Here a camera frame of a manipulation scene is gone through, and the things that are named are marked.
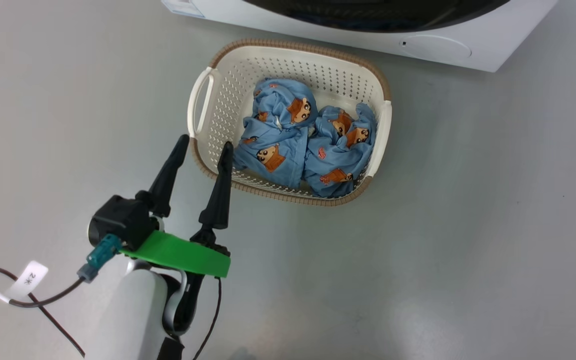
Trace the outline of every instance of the brown basket rim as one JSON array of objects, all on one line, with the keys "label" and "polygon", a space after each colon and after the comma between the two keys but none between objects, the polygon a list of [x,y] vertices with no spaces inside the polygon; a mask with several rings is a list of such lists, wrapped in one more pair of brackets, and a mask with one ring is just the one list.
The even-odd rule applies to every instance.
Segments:
[{"label": "brown basket rim", "polygon": [[[383,99],[385,101],[391,100],[391,88],[388,85],[388,80],[386,80],[386,76],[382,71],[377,68],[374,64],[370,61],[363,59],[357,55],[348,54],[347,52],[333,50],[332,48],[311,45],[307,43],[299,43],[295,41],[284,41],[278,39],[240,39],[238,41],[234,41],[229,43],[228,45],[224,46],[217,54],[210,60],[210,68],[216,68],[221,59],[231,51],[243,48],[245,46],[262,46],[266,48],[281,48],[281,49],[290,49],[290,50],[298,50],[298,51],[306,51],[313,54],[323,55],[325,57],[332,57],[339,60],[344,60],[346,62],[351,62],[357,64],[363,68],[369,70],[381,85],[381,89],[383,91]],[[190,138],[190,151],[192,152],[192,157],[196,162],[197,166],[204,173],[211,179],[216,179],[217,174],[214,171],[210,170],[206,163],[199,155],[199,144],[197,139],[194,137]],[[268,191],[265,189],[260,189],[258,187],[250,186],[247,184],[243,184],[242,182],[238,182],[237,180],[232,180],[232,187],[235,189],[239,189],[240,191],[249,192],[251,194],[256,194],[259,196],[264,196],[270,199],[277,199],[282,201],[287,201],[290,203],[298,203],[298,204],[305,204],[305,205],[313,205],[317,207],[336,207],[338,205],[344,205],[349,203],[356,198],[358,198],[361,194],[366,191],[370,183],[373,181],[372,176],[365,176],[356,189],[354,189],[350,194],[340,198],[308,198],[303,196],[297,196],[293,194],[283,194],[283,193],[276,193],[273,191]]]}]

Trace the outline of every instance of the gray floor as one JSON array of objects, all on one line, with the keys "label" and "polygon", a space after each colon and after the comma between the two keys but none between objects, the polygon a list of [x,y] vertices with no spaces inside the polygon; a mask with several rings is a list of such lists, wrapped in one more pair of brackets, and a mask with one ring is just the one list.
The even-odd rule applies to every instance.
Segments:
[{"label": "gray floor", "polygon": [[[90,215],[150,185],[196,77],[244,37],[288,39],[156,0],[0,0],[0,266],[46,264],[39,297],[70,283]],[[232,193],[218,239],[233,263],[202,358],[576,360],[576,1],[498,73],[345,50],[393,91],[381,167],[338,208]],[[171,232],[198,229],[211,188],[186,162]],[[84,348],[125,265],[50,306]],[[187,358],[216,294],[207,280]],[[0,303],[11,358],[78,354],[38,311]]]}]

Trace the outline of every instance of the green plastic bracket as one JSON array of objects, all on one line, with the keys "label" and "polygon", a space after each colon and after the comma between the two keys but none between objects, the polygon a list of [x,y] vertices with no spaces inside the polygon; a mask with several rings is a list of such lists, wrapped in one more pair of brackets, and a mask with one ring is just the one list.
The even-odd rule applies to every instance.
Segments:
[{"label": "green plastic bracket", "polygon": [[166,232],[153,231],[137,251],[120,253],[162,267],[226,278],[231,258],[211,248],[180,239]]}]

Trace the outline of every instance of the cable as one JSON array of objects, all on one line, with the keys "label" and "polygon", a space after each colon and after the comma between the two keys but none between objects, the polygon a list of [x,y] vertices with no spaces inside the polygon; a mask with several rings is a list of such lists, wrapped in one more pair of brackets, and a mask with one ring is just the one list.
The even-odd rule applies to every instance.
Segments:
[{"label": "cable", "polygon": [[222,306],[222,278],[217,277],[217,281],[219,281],[219,297],[217,298],[217,309],[215,309],[215,311],[214,311],[214,317],[212,318],[212,323],[210,324],[210,330],[208,330],[208,333],[206,334],[206,338],[203,339],[201,346],[199,346],[199,350],[197,350],[197,353],[194,354],[194,357],[192,358],[192,360],[197,360],[197,358],[199,358],[199,354],[201,354],[202,350],[204,350],[204,347],[206,346],[206,343],[208,342],[208,338],[210,338],[210,335],[213,333],[213,329],[215,328],[215,323],[217,322],[217,316],[219,315],[219,308]]},{"label": "cable", "polygon": [[[10,271],[7,271],[7,269],[0,268],[0,274],[4,274],[5,276],[8,276],[10,279],[14,279],[15,281],[17,281],[17,277],[14,276],[13,273],[11,273]],[[81,285],[83,282],[84,278],[80,277],[78,278],[77,281],[75,281],[73,285],[70,285],[70,287],[68,287],[66,290],[59,292],[53,297],[47,298],[39,302],[23,302],[11,299],[9,301],[9,304],[16,306],[18,308],[39,308],[40,306],[46,306],[48,304],[54,303],[55,301],[61,299],[64,296],[67,296],[68,294],[73,292],[73,290],[77,289],[77,287]]]},{"label": "cable", "polygon": [[[7,269],[2,269],[0,268],[0,274],[4,274],[5,276],[9,277],[10,279],[17,281],[18,278],[10,271],[7,271]],[[72,346],[75,347],[75,349],[77,349],[77,351],[81,354],[81,357],[84,358],[86,356],[86,353],[84,352],[84,350],[82,349],[82,347],[80,346],[80,344],[77,343],[77,341],[75,341],[75,339],[70,335],[70,333],[68,333],[66,331],[66,329],[64,329],[62,327],[61,324],[59,324],[59,321],[57,321],[53,315],[48,312],[48,310],[46,310],[46,308],[44,307],[44,305],[48,305],[51,303],[54,303],[55,301],[61,299],[62,297],[70,294],[70,292],[72,292],[73,290],[75,290],[80,284],[82,284],[83,279],[79,278],[79,280],[75,281],[75,283],[73,285],[71,285],[69,288],[67,288],[66,290],[58,293],[57,295],[48,298],[44,301],[39,301],[37,300],[37,297],[34,296],[34,294],[32,292],[30,292],[28,294],[28,297],[30,298],[30,300],[32,300],[32,302],[22,302],[22,301],[16,301],[16,300],[10,300],[10,305],[14,305],[17,306],[19,308],[39,308],[39,310],[41,310],[41,312],[48,318],[48,320],[52,323],[52,325],[55,326],[55,328],[57,328],[57,330],[59,330],[59,332],[61,332],[64,337],[66,337],[66,339],[68,339],[68,341],[72,344]]]}]

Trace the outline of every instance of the laundry basket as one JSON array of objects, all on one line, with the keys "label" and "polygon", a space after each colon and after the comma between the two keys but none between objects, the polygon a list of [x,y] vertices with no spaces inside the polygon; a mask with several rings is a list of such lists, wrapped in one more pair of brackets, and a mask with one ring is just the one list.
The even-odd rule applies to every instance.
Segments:
[{"label": "laundry basket", "polygon": [[[357,103],[368,104],[377,118],[374,149],[368,165],[355,179],[352,192],[338,198],[320,198],[311,194],[306,183],[293,189],[247,170],[233,170],[232,186],[272,199],[325,207],[356,199],[370,185],[386,150],[393,114],[390,88],[384,74],[365,59],[304,43],[242,39],[215,55],[192,87],[188,102],[190,150],[201,171],[213,179],[217,177],[224,143],[239,143],[243,118],[252,116],[253,90],[265,78],[302,82],[312,90],[319,108],[340,107],[355,119]],[[205,89],[205,98],[197,118],[195,107],[201,89]]]}]

